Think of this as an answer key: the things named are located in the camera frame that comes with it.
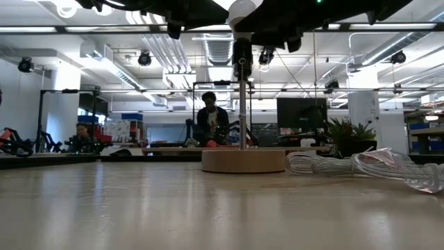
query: desk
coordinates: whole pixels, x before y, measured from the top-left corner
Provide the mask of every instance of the desk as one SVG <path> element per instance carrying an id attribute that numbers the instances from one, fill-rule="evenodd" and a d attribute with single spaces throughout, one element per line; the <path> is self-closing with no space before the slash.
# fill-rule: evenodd
<path id="1" fill-rule="evenodd" d="M 423 128 L 410 131 L 411 136 L 418 138 L 419 154 L 428 154 L 430 151 L 429 136 L 444 136 L 444 128 Z"/>

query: window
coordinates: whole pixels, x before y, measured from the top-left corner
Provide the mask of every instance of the window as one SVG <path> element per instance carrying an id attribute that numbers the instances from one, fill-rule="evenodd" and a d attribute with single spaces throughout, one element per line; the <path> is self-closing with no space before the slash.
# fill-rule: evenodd
<path id="1" fill-rule="evenodd" d="M 86 110 L 84 110 L 82 108 L 78 108 L 77 109 L 77 115 L 86 115 Z"/>

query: black shirt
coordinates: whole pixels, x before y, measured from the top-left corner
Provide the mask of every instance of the black shirt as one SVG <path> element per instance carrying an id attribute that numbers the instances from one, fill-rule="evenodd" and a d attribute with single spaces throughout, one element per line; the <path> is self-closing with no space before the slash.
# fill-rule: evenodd
<path id="1" fill-rule="evenodd" d="M 223 108 L 216 107 L 217 122 L 219 126 L 229 126 L 230 120 L 228 119 L 228 113 Z M 204 133 L 209 133 L 211 126 L 208 124 L 208 110 L 203 108 L 197 113 L 197 126 Z"/>

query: table surface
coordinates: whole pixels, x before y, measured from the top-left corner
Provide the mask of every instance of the table surface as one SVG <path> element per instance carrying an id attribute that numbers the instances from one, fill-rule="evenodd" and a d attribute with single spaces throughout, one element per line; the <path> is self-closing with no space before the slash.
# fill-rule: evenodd
<path id="1" fill-rule="evenodd" d="M 419 250 L 444 196 L 402 181 L 209 174 L 198 163 L 0 171 L 0 249 Z"/>
<path id="2" fill-rule="evenodd" d="M 206 150 L 239 150 L 239 147 L 215 147 L 215 148 L 180 148 L 180 147 L 159 147 L 142 149 L 143 152 L 194 152 L 194 151 L 206 151 Z M 329 147 L 259 147 L 249 148 L 246 150 L 285 150 L 285 151 L 329 151 Z"/>

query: metal pole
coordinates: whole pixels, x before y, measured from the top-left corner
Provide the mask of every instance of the metal pole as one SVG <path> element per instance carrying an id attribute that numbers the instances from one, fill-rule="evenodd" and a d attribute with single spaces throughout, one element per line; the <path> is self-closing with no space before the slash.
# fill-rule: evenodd
<path id="1" fill-rule="evenodd" d="M 91 140 L 94 141 L 94 136 L 96 133 L 96 105 L 97 105 L 97 90 L 92 92 L 92 131 L 91 131 Z"/>
<path id="2" fill-rule="evenodd" d="M 252 101 L 252 97 L 251 97 L 251 83 L 249 84 L 250 86 L 250 132 L 251 134 L 253 134 L 252 130 L 253 130 L 253 101 Z"/>
<path id="3" fill-rule="evenodd" d="M 194 121 L 194 117 L 195 117 L 195 114 L 194 114 L 194 112 L 196 112 L 195 111 L 195 108 L 194 108 L 194 95 L 195 95 L 195 92 L 194 92 L 194 89 L 196 88 L 196 83 L 193 83 L 193 124 L 196 124 L 195 123 L 195 121 Z"/>
<path id="4" fill-rule="evenodd" d="M 37 137 L 35 138 L 35 152 L 40 152 L 40 135 L 42 134 L 43 96 L 46 91 L 40 91 L 39 116 L 37 122 Z"/>
<path id="5" fill-rule="evenodd" d="M 239 130 L 240 130 L 240 144 L 239 148 L 246 149 L 247 148 L 247 124 L 246 124 L 246 84 L 247 81 L 241 80 L 239 81 Z"/>

